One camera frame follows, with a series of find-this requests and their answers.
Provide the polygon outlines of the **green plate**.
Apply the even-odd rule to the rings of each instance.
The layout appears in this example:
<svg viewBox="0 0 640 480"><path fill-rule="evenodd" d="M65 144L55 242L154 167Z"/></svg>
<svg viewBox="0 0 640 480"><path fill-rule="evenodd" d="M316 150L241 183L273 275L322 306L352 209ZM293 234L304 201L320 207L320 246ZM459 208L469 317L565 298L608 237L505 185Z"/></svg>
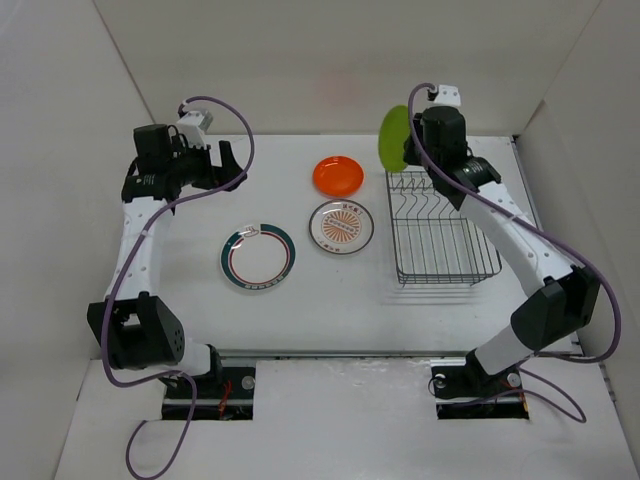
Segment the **green plate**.
<svg viewBox="0 0 640 480"><path fill-rule="evenodd" d="M399 173L407 167L404 143L409 137L409 109L394 106L384 116L378 133L378 156L385 171Z"/></svg>

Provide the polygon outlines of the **white plate teal rim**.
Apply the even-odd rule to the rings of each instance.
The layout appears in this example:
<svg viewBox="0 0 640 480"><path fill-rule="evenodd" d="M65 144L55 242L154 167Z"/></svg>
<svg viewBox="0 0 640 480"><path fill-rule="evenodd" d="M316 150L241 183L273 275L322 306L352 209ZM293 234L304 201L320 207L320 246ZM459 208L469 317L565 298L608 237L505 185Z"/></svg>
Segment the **white plate teal rim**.
<svg viewBox="0 0 640 480"><path fill-rule="evenodd" d="M289 234L270 223L252 223L234 231L220 252L226 280L242 291L275 288L291 273L297 257Z"/></svg>

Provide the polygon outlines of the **white plate orange sunburst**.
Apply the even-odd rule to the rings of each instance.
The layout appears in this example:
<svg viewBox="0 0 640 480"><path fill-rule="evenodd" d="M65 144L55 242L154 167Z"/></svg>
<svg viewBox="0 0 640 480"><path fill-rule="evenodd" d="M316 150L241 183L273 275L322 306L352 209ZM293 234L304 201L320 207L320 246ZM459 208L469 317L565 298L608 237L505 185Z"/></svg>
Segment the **white plate orange sunburst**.
<svg viewBox="0 0 640 480"><path fill-rule="evenodd" d="M308 232L313 243L326 253L346 256L364 250L375 233L369 210L348 199L329 200L311 214Z"/></svg>

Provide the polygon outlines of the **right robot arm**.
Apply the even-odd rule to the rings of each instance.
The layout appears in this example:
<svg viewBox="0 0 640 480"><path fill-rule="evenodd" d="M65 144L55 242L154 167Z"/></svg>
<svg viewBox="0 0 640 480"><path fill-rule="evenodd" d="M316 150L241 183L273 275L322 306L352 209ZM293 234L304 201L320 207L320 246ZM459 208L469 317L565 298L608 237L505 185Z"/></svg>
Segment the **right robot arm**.
<svg viewBox="0 0 640 480"><path fill-rule="evenodd" d="M439 399L490 396L519 362L589 324L601 282L534 233L497 170L470 152L458 109L430 107L412 115L411 126L404 161L415 165L422 152L429 155L425 170L435 190L485 234L526 296L509 325L468 352L463 365L432 370Z"/></svg>

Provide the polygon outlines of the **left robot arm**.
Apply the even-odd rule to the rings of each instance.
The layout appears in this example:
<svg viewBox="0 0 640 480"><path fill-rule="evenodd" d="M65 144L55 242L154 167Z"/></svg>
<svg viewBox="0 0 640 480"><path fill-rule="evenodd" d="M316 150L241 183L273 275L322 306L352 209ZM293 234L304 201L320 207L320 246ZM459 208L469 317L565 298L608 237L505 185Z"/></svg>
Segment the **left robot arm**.
<svg viewBox="0 0 640 480"><path fill-rule="evenodd" d="M247 177L227 140L218 143L220 163L211 161L204 139L166 124L133 132L136 156L121 191L124 224L118 259L105 297L89 305L87 322L100 346L107 375L116 370L151 370L174 390L191 386L204 397L223 387L220 356L190 340L159 296L162 249L181 191L200 197L236 189Z"/></svg>

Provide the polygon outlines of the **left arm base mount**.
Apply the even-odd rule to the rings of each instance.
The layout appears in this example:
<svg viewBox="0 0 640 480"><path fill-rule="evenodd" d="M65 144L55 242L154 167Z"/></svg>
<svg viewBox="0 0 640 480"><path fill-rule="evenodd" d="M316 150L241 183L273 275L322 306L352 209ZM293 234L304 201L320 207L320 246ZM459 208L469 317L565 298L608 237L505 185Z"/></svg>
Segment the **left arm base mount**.
<svg viewBox="0 0 640 480"><path fill-rule="evenodd" d="M254 414L256 363L214 355L214 370L194 377L197 389L193 421L249 421ZM186 421L191 409L192 388L183 377L162 380L166 387L162 420Z"/></svg>

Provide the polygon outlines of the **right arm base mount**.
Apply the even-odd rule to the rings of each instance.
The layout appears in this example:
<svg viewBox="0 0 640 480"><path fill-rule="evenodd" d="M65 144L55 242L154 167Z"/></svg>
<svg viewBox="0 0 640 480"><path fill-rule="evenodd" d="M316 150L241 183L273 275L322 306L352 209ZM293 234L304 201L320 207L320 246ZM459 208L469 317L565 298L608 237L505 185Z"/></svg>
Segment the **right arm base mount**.
<svg viewBox="0 0 640 480"><path fill-rule="evenodd" d="M434 360L430 393L439 420L528 420L518 364L486 374L471 355Z"/></svg>

